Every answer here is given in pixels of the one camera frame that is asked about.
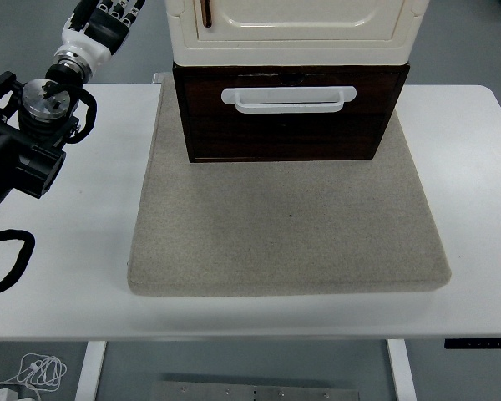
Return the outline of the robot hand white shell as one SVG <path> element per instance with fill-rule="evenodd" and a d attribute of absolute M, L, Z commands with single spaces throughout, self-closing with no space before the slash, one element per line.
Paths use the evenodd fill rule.
<path fill-rule="evenodd" d="M 70 56 L 93 74 L 120 49 L 143 6 L 143 1 L 79 2 L 63 26 L 56 56 Z"/>

